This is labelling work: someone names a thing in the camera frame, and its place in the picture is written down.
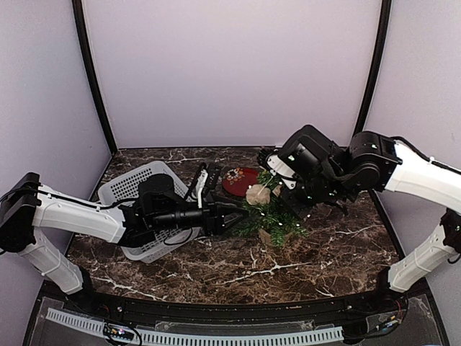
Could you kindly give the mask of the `beige fluffy ornament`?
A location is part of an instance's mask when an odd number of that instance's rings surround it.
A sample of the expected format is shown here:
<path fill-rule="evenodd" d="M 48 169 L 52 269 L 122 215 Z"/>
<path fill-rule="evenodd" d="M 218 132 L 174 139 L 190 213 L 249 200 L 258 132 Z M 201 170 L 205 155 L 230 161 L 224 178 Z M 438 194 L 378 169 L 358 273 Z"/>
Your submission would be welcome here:
<path fill-rule="evenodd" d="M 246 202 L 249 205 L 268 205 L 271 201 L 271 190 L 269 184 L 273 177 L 264 184 L 251 185 L 246 191 Z"/>

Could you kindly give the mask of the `red floral plate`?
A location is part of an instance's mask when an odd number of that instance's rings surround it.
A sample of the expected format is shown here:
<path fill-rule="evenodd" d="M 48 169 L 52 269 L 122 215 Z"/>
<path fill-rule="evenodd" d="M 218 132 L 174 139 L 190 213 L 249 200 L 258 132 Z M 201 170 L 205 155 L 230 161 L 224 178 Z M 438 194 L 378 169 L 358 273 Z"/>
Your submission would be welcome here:
<path fill-rule="evenodd" d="M 255 185 L 258 180 L 258 172 L 248 167 L 236 167 L 229 169 L 223 177 L 223 189 L 235 196 L 245 197 L 250 186 Z"/>

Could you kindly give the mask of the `small potted christmas tree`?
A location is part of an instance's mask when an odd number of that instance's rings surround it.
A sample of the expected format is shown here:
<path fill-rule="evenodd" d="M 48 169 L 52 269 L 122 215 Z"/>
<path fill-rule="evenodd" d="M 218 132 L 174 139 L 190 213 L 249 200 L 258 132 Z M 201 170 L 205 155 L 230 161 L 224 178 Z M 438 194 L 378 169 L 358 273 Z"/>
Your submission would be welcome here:
<path fill-rule="evenodd" d="M 281 179 L 264 170 L 257 176 L 257 184 L 264 184 L 269 178 L 273 180 L 269 184 L 272 191 L 277 185 L 281 185 Z M 273 247 L 283 247 L 288 236 L 307 236 L 308 230 L 302 225 L 302 221 L 293 216 L 283 206 L 280 196 L 276 197 L 271 192 L 271 201 L 268 205 L 249 205 L 244 198 L 243 207 L 249 212 L 249 216 L 240 225 L 234 234 L 239 236 L 257 235 L 261 230 L 270 235 L 270 244 Z"/>

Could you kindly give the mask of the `white plastic basket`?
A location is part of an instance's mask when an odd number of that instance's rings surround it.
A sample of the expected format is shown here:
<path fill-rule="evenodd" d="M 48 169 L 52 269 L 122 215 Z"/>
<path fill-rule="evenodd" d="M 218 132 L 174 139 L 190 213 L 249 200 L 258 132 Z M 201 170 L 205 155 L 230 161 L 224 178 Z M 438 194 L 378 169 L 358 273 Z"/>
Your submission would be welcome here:
<path fill-rule="evenodd" d="M 188 202 L 197 207 L 187 191 L 188 187 L 162 161 L 138 167 L 99 188 L 100 202 L 118 202 L 127 212 L 126 220 L 140 230 L 120 244 L 129 260 L 152 263 L 199 235 L 200 226 L 178 219 Z"/>

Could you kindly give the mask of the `small seashell ornament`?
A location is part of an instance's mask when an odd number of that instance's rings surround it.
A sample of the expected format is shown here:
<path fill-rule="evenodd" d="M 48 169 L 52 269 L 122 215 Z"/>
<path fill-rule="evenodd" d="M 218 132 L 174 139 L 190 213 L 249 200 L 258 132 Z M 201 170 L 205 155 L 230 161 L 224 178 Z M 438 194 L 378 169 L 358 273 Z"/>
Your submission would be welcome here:
<path fill-rule="evenodd" d="M 281 186 L 281 185 L 277 185 L 277 186 L 272 190 L 272 194 L 275 195 L 276 197 L 279 197 L 280 194 L 281 194 L 281 191 L 282 191 L 282 186 Z"/>

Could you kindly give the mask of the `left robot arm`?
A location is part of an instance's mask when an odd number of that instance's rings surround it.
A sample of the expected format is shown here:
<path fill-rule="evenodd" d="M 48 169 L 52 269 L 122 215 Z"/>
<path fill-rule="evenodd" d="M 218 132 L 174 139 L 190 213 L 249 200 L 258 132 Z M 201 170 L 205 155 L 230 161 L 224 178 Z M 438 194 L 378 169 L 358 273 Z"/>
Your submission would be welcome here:
<path fill-rule="evenodd" d="M 154 241 L 161 231 L 201 228 L 221 235 L 249 213 L 231 200 L 215 200 L 206 184 L 204 195 L 176 193 L 174 179 L 158 173 L 138 184 L 138 195 L 111 205 L 90 203 L 63 195 L 27 173 L 1 197 L 1 250 L 26 258 L 51 279 L 86 314 L 96 314 L 101 297 L 91 278 L 70 262 L 41 231 L 61 229 L 90 235 L 120 247 L 136 248 Z"/>

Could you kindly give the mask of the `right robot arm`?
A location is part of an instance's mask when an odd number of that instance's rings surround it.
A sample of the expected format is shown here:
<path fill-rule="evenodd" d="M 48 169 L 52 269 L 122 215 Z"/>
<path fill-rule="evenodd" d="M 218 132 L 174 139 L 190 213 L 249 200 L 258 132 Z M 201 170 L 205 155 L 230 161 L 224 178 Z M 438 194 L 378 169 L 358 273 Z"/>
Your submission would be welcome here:
<path fill-rule="evenodd" d="M 402 137 L 357 133 L 342 148 L 306 125 L 266 160 L 281 178 L 283 198 L 296 207 L 353 201 L 364 190 L 400 192 L 446 207 L 429 237 L 401 261 L 384 269 L 384 283 L 367 298 L 375 313 L 395 301 L 416 281 L 460 253 L 460 171 L 421 153 Z"/>

